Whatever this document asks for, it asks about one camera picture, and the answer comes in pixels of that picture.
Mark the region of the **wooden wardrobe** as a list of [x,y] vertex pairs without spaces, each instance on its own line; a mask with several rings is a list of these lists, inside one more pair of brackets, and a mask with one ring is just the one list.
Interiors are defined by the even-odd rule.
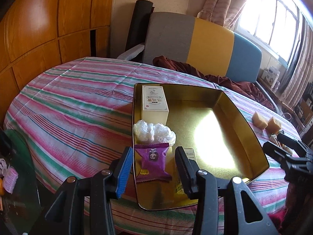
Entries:
[[15,0],[1,19],[1,116],[42,72],[108,57],[113,0]]

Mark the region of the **yellow plush toy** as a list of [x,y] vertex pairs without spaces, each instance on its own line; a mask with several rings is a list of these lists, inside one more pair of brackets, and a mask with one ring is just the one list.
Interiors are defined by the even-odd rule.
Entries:
[[272,142],[275,145],[279,146],[280,148],[282,148],[283,150],[288,152],[288,154],[290,154],[290,155],[293,154],[293,150],[290,147],[288,147],[287,145],[285,145],[285,144],[283,144],[282,142],[279,141],[277,134],[271,134],[269,139],[270,139],[270,142]]

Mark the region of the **dark red blanket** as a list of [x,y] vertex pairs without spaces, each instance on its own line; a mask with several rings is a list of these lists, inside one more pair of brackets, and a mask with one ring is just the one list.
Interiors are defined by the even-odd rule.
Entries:
[[274,111],[274,106],[270,103],[268,98],[264,96],[261,90],[254,83],[246,82],[246,81],[235,82],[229,79],[228,77],[219,76],[219,75],[218,76],[214,76],[211,74],[204,75],[192,65],[170,60],[166,58],[165,56],[155,57],[152,63],[156,67],[196,76],[197,78],[215,83],[221,87],[228,88]]

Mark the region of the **white plastic bag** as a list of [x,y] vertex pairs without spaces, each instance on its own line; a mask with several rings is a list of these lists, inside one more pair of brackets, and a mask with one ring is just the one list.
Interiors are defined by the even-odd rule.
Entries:
[[133,125],[133,132],[137,143],[150,145],[168,143],[173,146],[176,143],[176,134],[168,126],[161,123],[147,123],[139,120]]

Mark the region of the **gold metal tray box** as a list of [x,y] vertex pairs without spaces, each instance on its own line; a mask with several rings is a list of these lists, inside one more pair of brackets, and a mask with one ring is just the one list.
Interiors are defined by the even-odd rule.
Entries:
[[[198,166],[222,179],[240,177],[250,183],[264,173],[268,160],[254,131],[233,101],[221,90],[164,84],[169,107],[166,125],[176,134],[176,146],[192,149]],[[197,204],[180,187],[174,159],[167,152],[169,182],[136,183],[137,202],[147,211],[172,210]]]

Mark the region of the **white printed carton box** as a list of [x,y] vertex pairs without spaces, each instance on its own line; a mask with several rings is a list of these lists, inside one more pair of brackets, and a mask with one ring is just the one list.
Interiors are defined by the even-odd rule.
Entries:
[[142,86],[141,119],[146,123],[166,125],[169,108],[162,86]]

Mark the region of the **black rolled mat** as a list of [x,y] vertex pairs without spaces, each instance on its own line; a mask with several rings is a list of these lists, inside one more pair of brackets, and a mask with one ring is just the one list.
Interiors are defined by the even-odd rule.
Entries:
[[125,47],[126,51],[138,44],[145,43],[148,32],[148,24],[153,11],[153,2],[148,0],[136,1],[127,36]]

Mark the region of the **purple snack packet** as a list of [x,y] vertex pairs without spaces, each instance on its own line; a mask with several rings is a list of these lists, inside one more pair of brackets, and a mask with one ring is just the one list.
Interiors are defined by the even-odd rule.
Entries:
[[153,180],[172,181],[172,176],[165,171],[169,147],[169,143],[135,145],[135,151],[141,157],[141,170],[136,176],[137,183]]

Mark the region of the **small white labelled box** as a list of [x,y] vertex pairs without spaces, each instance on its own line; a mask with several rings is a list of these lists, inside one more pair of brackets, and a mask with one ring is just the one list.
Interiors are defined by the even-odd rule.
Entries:
[[196,164],[196,162],[187,158],[183,147],[178,146],[175,149],[175,163],[178,169],[184,193],[190,200],[196,199],[198,187],[196,183],[196,170],[192,164]]

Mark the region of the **pink patterned curtain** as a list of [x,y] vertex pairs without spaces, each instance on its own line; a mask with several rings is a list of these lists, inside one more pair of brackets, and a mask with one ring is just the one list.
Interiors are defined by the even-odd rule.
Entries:
[[198,17],[232,29],[285,68],[279,93],[294,108],[312,80],[312,26],[300,0],[206,0]]

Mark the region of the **yellow sponge block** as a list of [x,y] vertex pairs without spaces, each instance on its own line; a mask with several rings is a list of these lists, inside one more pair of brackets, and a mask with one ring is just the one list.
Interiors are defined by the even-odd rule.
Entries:
[[266,130],[270,134],[278,134],[281,129],[282,129],[282,125],[279,120],[277,120],[274,117],[268,120]]
[[260,130],[264,130],[268,126],[267,120],[258,112],[255,112],[253,114],[252,122],[253,122],[253,125]]

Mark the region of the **white appliance box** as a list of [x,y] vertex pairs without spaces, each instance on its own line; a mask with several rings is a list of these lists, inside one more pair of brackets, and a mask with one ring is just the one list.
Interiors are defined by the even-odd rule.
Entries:
[[279,79],[280,71],[275,67],[269,67],[265,69],[261,75],[261,79],[264,80],[271,88],[274,87]]

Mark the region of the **green glass side table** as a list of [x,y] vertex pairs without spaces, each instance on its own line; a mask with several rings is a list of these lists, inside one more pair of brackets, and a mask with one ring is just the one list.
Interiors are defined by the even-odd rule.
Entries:
[[1,158],[17,172],[13,192],[2,197],[1,233],[28,233],[41,206],[32,157],[25,139],[16,130],[1,130]]

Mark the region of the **grey yellow blue headboard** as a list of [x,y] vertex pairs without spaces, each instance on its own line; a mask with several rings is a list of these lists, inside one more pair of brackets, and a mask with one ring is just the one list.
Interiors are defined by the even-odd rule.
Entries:
[[129,61],[142,54],[143,64],[159,56],[192,65],[204,75],[235,82],[257,80],[262,52],[250,40],[225,27],[191,15],[153,12],[144,43],[123,52]]

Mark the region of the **striped pink green bedsheet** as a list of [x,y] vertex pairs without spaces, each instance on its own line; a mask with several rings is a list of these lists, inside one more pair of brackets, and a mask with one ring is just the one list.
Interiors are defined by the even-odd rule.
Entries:
[[[135,62],[80,58],[55,66],[28,82],[13,99],[4,129],[19,132],[28,144],[36,176],[55,192],[69,176],[91,177],[131,145],[135,83],[175,83],[224,91],[252,126],[259,142],[265,130],[254,127],[258,111],[275,117],[289,137],[300,139],[294,126],[256,101],[195,76]],[[288,182],[279,164],[248,186],[268,214],[285,210]],[[140,209],[130,175],[125,194],[112,201],[115,227],[131,234],[192,234],[196,207],[148,212]]]

